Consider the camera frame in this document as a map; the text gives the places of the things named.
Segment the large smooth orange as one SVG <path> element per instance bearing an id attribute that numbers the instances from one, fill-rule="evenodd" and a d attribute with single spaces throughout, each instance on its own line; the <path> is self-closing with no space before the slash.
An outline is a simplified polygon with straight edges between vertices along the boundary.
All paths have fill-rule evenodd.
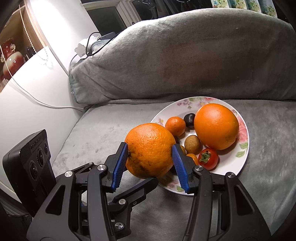
<path id="1" fill-rule="evenodd" d="M 239 122 L 227 107 L 209 103 L 196 112 L 194 129 L 205 146 L 215 150 L 224 150 L 236 141 Z"/>

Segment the red cherry tomato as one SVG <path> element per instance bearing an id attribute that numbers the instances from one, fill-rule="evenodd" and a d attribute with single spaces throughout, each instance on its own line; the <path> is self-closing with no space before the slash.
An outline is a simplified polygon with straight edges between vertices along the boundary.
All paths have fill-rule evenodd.
<path id="1" fill-rule="evenodd" d="M 213 149 L 203 149 L 198 156 L 198 164 L 209 171 L 215 169 L 218 162 L 219 156 Z"/>

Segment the brown longan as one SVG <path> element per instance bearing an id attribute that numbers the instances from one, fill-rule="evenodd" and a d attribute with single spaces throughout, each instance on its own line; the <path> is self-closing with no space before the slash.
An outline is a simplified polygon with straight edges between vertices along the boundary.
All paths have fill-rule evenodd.
<path id="1" fill-rule="evenodd" d="M 200 149 L 201 142 L 196 135 L 190 135 L 185 139 L 184 145 L 188 154 L 197 154 Z"/>
<path id="2" fill-rule="evenodd" d="M 180 148 L 182 149 L 183 154 L 186 155 L 187 154 L 187 151 L 186 151 L 185 147 L 182 146 L 182 145 L 180 145 Z"/>

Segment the rough-skinned mandarin orange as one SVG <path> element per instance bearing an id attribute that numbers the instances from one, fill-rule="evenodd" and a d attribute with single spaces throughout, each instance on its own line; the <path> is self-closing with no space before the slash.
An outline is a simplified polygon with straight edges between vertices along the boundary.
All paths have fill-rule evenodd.
<path id="1" fill-rule="evenodd" d="M 145 123 L 131 129 L 125 138 L 128 144 L 126 168 L 135 177 L 162 177 L 173 166 L 173 135 L 157 123 Z"/>

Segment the dark purple grape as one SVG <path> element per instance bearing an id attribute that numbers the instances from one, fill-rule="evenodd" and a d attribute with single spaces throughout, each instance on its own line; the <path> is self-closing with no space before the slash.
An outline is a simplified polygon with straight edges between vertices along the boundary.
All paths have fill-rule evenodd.
<path id="1" fill-rule="evenodd" d="M 195 114 L 194 113 L 189 113 L 186 114 L 183 118 L 183 120 L 185 121 L 186 127 L 189 129 L 193 129 L 194 128 L 194 119 L 195 119 Z"/>

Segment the small orange tangerine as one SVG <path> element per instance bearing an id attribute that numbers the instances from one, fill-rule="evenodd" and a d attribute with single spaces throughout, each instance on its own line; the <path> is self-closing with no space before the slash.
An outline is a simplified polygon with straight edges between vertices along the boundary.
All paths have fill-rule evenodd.
<path id="1" fill-rule="evenodd" d="M 186 123 L 185 121 L 178 117 L 173 116 L 169 118 L 165 124 L 165 128 L 174 136 L 174 137 L 180 137 L 186 129 Z"/>

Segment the red and white vase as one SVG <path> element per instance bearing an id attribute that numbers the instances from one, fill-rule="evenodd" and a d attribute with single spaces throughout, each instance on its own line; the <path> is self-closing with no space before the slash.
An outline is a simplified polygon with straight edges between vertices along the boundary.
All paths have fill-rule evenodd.
<path id="1" fill-rule="evenodd" d="M 20 69 L 20 67 L 25 63 L 23 55 L 21 52 L 16 51 L 16 46 L 14 44 L 14 39 L 9 38 L 1 45 L 1 62 L 3 66 L 3 75 L 7 80 Z"/>

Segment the floral refill pouch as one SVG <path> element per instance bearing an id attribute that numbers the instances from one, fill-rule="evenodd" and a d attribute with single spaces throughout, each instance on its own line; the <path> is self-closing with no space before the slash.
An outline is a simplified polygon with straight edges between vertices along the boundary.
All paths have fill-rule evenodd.
<path id="1" fill-rule="evenodd" d="M 213 8 L 230 8 L 227 0 L 211 0 Z"/>
<path id="2" fill-rule="evenodd" d="M 264 14 L 278 17 L 272 0 L 259 0 L 259 4 Z"/>
<path id="3" fill-rule="evenodd" d="M 249 10 L 255 11 L 257 13 L 262 13 L 258 0 L 246 0 L 246 3 Z"/>
<path id="4" fill-rule="evenodd" d="M 231 8 L 235 9 L 248 9 L 245 0 L 229 0 Z"/>

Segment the grey fleece back cushion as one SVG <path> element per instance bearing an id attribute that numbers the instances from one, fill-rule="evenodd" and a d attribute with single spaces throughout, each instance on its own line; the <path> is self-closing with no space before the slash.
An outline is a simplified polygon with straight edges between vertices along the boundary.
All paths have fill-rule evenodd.
<path id="1" fill-rule="evenodd" d="M 138 22 L 74 64 L 79 104 L 212 96 L 295 100 L 295 30 L 241 9 L 200 9 Z"/>

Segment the white power adapter box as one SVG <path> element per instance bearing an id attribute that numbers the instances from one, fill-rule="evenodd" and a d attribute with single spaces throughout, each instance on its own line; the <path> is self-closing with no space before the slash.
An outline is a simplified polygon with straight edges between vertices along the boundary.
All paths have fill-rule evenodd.
<path id="1" fill-rule="evenodd" d="M 86 54 L 86 51 L 91 49 L 91 45 L 98 41 L 98 37 L 91 36 L 90 40 L 83 39 L 81 40 L 78 45 L 75 47 L 74 51 L 79 57 L 83 57 Z"/>

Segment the small orange kumquat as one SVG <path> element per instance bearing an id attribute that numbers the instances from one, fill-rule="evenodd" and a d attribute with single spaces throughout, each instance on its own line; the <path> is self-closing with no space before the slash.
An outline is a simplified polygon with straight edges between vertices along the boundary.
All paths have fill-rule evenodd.
<path id="1" fill-rule="evenodd" d="M 195 154 L 186 154 L 186 156 L 192 158 L 192 160 L 194 161 L 195 165 L 199 165 L 198 157 Z"/>

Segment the brown longan in plate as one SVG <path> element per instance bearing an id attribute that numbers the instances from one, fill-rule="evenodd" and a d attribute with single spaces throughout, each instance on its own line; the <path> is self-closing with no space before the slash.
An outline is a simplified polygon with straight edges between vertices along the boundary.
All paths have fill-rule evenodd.
<path id="1" fill-rule="evenodd" d="M 201 142 L 196 135 L 190 135 L 185 139 L 184 145 L 188 154 L 197 154 L 200 149 Z"/>

